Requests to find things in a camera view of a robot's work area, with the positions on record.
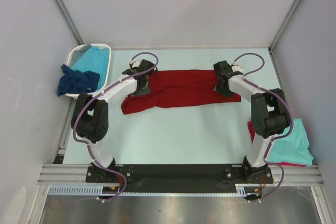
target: white wall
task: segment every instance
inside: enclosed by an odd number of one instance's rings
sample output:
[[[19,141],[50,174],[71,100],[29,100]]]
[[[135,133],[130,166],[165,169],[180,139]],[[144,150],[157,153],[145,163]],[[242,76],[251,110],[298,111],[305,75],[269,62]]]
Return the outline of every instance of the white wall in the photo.
[[[336,210],[336,0],[303,0],[274,55]]]
[[[53,0],[0,6],[0,215],[23,185],[26,216],[41,166],[56,150],[69,104],[56,96],[60,66],[76,43]]]
[[[63,0],[84,42],[269,47],[294,0]]]

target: folded clothes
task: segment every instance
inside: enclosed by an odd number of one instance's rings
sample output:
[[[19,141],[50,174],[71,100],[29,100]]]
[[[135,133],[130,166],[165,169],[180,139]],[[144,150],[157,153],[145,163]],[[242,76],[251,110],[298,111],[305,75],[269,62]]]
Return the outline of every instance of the folded clothes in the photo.
[[[217,83],[214,70],[157,71],[150,76],[149,82],[150,94],[138,97],[129,95],[124,100],[121,104],[124,114],[137,113],[155,106],[172,108],[242,100],[237,94],[228,98],[214,91]]]
[[[251,122],[248,123],[248,129],[253,142],[255,131]],[[285,135],[288,131],[289,127],[281,135]],[[309,141],[302,119],[297,118],[294,119],[293,131],[290,135],[274,142],[268,160],[283,165],[312,165],[313,156],[310,154],[308,147]]]
[[[108,48],[91,47],[71,66],[71,69],[98,73],[100,78],[97,90],[99,90],[105,84],[109,57],[110,50]]]
[[[57,96],[65,93],[80,94],[90,93],[97,89],[99,74],[86,71],[84,73],[79,70],[72,70],[67,65],[62,65],[64,75],[59,79]]]

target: metal floor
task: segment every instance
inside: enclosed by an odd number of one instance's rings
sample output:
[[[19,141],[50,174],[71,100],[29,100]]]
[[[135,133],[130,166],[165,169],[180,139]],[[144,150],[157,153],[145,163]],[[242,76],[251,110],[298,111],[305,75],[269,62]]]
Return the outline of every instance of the metal floor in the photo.
[[[322,223],[310,187],[281,187],[261,203],[235,197],[121,196],[112,202],[48,196],[40,224]]]

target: black mounting plate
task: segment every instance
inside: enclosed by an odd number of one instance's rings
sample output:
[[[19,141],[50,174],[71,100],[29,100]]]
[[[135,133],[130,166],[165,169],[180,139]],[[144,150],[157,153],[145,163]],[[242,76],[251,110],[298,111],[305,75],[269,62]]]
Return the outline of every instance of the black mounting plate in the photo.
[[[260,184],[259,179],[247,181],[242,174],[242,165],[232,164],[115,165],[113,170],[127,178],[125,192],[134,193],[235,193],[235,184]],[[270,176],[266,174],[264,179],[266,183],[272,184],[270,168],[267,168],[267,173]],[[118,183],[119,179],[116,175],[91,165],[86,182]]]

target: blue cloth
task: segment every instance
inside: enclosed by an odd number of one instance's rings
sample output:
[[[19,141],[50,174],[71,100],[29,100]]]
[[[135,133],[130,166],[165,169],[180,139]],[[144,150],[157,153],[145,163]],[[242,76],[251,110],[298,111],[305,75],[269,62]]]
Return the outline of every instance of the blue cloth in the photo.
[[[98,73],[100,78],[97,90],[99,90],[105,83],[109,56],[110,50],[108,48],[99,49],[98,47],[91,47],[72,65],[71,69],[81,72],[93,71]]]
[[[83,54],[86,53],[86,51],[91,48],[92,46],[90,44],[86,44],[84,46],[82,46],[81,48],[79,48],[78,50],[75,50],[72,53],[72,57],[71,57],[71,65],[75,64],[77,62],[77,60],[79,60]]]
[[[57,96],[65,93],[80,94],[90,93],[97,89],[99,74],[86,71],[84,73],[71,70],[67,65],[62,65],[64,75],[59,79]]]
[[[294,119],[293,131],[285,138],[275,141],[269,154],[269,161],[272,163],[291,163],[299,165],[312,165],[313,156],[310,154],[309,141],[303,127],[302,119]]]

